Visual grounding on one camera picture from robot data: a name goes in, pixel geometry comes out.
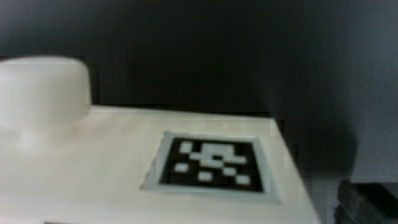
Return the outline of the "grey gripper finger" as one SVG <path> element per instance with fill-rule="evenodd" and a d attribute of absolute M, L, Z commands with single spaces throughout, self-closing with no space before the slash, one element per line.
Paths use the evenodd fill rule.
<path fill-rule="evenodd" d="M 351 183 L 337 187 L 335 224 L 398 224 L 398 183 Z"/>

